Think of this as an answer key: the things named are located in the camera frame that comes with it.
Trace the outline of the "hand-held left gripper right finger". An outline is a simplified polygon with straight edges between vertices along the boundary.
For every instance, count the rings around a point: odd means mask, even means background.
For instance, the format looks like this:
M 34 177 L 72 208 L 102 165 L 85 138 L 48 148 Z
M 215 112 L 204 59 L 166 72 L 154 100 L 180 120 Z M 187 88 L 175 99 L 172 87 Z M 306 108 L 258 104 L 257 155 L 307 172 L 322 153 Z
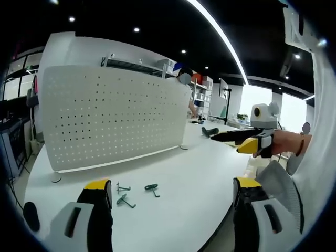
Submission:
M 234 251 L 288 251 L 289 211 L 254 179 L 233 179 Z

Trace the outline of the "person's right hand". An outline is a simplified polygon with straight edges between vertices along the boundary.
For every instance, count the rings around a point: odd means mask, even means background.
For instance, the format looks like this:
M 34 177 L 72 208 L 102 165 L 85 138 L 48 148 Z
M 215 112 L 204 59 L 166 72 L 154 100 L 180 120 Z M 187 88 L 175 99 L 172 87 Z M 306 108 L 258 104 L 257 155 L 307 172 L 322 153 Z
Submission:
M 276 130 L 272 142 L 272 155 L 291 152 L 296 156 L 304 154 L 308 148 L 312 135 L 300 134 L 283 130 Z

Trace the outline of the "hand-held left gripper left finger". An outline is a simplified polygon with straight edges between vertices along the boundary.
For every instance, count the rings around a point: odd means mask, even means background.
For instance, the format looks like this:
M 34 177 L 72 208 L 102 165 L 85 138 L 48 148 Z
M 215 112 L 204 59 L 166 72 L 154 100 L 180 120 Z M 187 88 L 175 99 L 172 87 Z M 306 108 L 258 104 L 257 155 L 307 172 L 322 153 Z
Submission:
M 90 182 L 50 223 L 49 251 L 112 251 L 111 181 Z

